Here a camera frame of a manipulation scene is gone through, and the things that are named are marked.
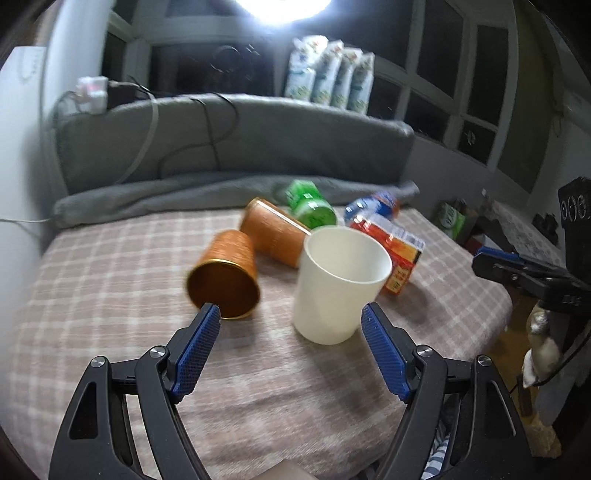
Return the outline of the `white plastic cup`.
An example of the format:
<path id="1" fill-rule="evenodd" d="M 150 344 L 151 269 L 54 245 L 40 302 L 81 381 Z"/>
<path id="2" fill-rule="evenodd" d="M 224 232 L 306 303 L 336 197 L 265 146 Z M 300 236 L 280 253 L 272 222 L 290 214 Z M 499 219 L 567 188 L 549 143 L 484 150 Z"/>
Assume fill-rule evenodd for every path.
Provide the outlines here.
<path id="1" fill-rule="evenodd" d="M 353 336 L 363 306 L 391 275 L 392 259 L 375 239 L 342 226 L 315 229 L 304 240 L 293 324 L 305 339 L 335 345 Z"/>

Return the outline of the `orange patterned metal cup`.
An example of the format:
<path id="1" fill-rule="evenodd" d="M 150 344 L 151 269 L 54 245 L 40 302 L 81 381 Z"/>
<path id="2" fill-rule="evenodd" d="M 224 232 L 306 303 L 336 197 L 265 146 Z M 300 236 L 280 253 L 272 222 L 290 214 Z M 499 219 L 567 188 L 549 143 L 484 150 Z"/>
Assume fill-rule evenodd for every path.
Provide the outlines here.
<path id="1" fill-rule="evenodd" d="M 256 252 L 249 236 L 239 230 L 216 234 L 187 275 L 185 288 L 198 309 L 211 303 L 224 320 L 248 317 L 260 300 Z"/>

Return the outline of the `beige plaid bed cover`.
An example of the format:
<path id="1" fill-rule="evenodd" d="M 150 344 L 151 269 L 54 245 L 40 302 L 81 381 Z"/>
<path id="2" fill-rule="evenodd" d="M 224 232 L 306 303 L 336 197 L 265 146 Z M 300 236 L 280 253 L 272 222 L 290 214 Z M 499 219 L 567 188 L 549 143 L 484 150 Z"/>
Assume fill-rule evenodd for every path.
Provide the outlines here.
<path id="1" fill-rule="evenodd" d="M 173 212 L 66 230 L 46 251 L 20 314 L 3 427 L 45 478 L 60 423 L 89 361 L 140 356 L 188 324 L 188 272 L 239 211 Z M 506 290 L 477 278 L 471 255 L 414 209 L 401 223 L 426 248 L 403 292 L 380 304 L 415 342 L 471 359 L 507 325 Z M 259 306 L 222 325 L 197 389 L 178 407 L 211 477 L 249 479 L 288 459 L 346 479 L 388 449 L 404 411 L 360 335 L 327 347 L 291 323 L 297 271 L 257 260 Z"/>

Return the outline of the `red orange snack packet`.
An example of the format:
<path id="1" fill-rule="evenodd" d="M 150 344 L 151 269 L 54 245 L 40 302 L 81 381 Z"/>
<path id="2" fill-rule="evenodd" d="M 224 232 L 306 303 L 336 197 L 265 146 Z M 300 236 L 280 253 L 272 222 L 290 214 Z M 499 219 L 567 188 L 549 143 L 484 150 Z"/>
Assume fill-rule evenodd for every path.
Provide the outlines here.
<path id="1" fill-rule="evenodd" d="M 425 241 L 371 210 L 363 210 L 353 216 L 349 227 L 368 234 L 387 250 L 393 269 L 384 289 L 393 295 L 400 295 L 424 252 Z"/>

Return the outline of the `lace covered side table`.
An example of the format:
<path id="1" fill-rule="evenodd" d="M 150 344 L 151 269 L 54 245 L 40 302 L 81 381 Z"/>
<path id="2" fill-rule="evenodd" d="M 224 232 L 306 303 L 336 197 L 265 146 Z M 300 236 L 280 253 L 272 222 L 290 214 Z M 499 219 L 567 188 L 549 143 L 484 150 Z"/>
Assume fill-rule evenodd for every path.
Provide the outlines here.
<path id="1" fill-rule="evenodd" d="M 531 220 L 508 204 L 486 197 L 480 213 L 489 220 L 498 220 L 507 240 L 521 255 L 565 268 L 563 254 L 539 232 Z"/>

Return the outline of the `green white bag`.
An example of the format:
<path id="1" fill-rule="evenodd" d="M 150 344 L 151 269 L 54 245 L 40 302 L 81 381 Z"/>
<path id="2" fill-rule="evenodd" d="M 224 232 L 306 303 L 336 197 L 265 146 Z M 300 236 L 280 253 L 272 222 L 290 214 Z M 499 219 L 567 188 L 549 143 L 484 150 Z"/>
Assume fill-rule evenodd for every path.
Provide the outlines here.
<path id="1" fill-rule="evenodd" d="M 462 212 L 464 205 L 457 206 L 442 202 L 435 215 L 435 225 L 452 240 L 457 240 L 464 227 L 466 215 Z"/>

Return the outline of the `blue orange drink bottle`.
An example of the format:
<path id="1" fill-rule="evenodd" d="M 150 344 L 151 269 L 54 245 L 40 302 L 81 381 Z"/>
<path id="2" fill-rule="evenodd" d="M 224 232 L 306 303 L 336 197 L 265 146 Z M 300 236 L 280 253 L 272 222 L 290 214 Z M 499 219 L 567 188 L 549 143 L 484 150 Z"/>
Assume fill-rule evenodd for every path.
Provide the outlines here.
<path id="1" fill-rule="evenodd" d="M 393 220 L 398 213 L 397 197 L 389 191 L 379 191 L 370 196 L 353 200 L 344 210 L 344 223 L 349 225 L 356 215 L 367 211 Z"/>

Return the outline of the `grey rolled blanket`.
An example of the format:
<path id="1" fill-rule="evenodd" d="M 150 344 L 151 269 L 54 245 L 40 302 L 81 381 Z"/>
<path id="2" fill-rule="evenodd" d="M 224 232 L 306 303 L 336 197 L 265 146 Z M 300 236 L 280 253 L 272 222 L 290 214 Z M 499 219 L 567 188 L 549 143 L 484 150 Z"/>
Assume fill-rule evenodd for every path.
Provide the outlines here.
<path id="1" fill-rule="evenodd" d="M 245 207 L 256 197 L 284 205 L 287 188 L 295 179 L 229 172 L 179 175 L 69 195 L 56 202 L 53 215 L 58 228 L 68 229 L 152 213 Z"/>

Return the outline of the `orange patterned tall can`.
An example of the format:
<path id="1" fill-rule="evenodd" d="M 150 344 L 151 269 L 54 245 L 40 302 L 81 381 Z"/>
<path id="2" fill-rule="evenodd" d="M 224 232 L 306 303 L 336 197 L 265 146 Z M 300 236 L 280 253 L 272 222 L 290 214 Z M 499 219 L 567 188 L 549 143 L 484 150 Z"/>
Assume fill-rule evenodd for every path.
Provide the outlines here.
<path id="1" fill-rule="evenodd" d="M 307 226 L 263 198 L 246 205 L 239 230 L 249 236 L 257 253 L 297 269 L 304 240 L 311 234 Z"/>

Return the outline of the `grey sofa back cushion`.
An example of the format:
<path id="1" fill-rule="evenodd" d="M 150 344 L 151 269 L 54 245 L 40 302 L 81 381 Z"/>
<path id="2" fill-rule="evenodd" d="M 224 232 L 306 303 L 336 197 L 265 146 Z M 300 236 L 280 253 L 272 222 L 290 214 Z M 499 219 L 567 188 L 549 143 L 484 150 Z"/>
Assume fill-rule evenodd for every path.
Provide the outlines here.
<path id="1" fill-rule="evenodd" d="M 183 95 L 61 120 L 56 153 L 70 193 L 200 173 L 401 178 L 408 124 L 280 97 Z"/>

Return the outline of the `green plastic bottle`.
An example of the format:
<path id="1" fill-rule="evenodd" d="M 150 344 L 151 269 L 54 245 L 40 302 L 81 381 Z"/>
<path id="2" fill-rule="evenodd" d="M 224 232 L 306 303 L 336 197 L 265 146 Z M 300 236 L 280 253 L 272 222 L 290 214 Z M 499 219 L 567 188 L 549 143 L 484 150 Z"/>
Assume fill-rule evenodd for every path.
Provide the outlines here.
<path id="1" fill-rule="evenodd" d="M 294 180 L 287 187 L 286 197 L 291 215 L 311 230 L 338 224 L 334 208 L 314 182 Z"/>

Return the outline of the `black power adapter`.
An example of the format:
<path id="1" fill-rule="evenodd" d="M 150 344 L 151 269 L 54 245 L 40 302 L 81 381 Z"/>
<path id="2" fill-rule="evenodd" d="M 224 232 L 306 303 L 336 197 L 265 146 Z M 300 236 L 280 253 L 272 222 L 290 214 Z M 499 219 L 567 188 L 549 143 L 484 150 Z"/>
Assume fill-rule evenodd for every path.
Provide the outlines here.
<path id="1" fill-rule="evenodd" d="M 132 103 L 137 98 L 138 88 L 134 83 L 109 80 L 107 84 L 106 110 Z"/>

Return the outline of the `white power plugs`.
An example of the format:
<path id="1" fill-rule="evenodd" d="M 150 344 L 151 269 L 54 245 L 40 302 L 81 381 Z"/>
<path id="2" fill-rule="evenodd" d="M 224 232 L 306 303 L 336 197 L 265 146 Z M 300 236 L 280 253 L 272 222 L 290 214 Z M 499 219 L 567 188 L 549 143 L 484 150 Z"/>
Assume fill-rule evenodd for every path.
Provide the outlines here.
<path id="1" fill-rule="evenodd" d="M 109 80 L 104 76 L 80 77 L 75 87 L 75 100 L 79 110 L 90 115 L 106 112 Z"/>

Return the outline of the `white green refill pouch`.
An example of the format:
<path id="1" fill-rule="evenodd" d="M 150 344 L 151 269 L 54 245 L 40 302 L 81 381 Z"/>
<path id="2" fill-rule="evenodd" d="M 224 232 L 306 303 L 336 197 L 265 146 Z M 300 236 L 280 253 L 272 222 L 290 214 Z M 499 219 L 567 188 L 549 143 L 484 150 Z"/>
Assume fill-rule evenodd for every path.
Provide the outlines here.
<path id="1" fill-rule="evenodd" d="M 311 103 L 329 105 L 332 99 L 332 90 L 335 86 L 335 78 L 338 75 L 342 63 L 342 40 L 329 42 L 327 48 L 318 62 L 315 64 L 315 84 L 311 91 Z"/>
<path id="2" fill-rule="evenodd" d="M 323 35 L 309 35 L 293 39 L 293 49 L 287 66 L 283 97 L 308 101 L 315 85 L 317 63 L 328 47 L 329 39 Z"/>
<path id="3" fill-rule="evenodd" d="M 342 61 L 339 65 L 335 84 L 332 88 L 331 106 L 345 110 L 351 92 L 353 71 L 363 56 L 363 50 L 359 48 L 345 48 L 342 50 Z"/>
<path id="4" fill-rule="evenodd" d="M 346 108 L 349 111 L 367 114 L 374 83 L 375 54 L 364 53 L 353 71 L 349 99 Z"/>

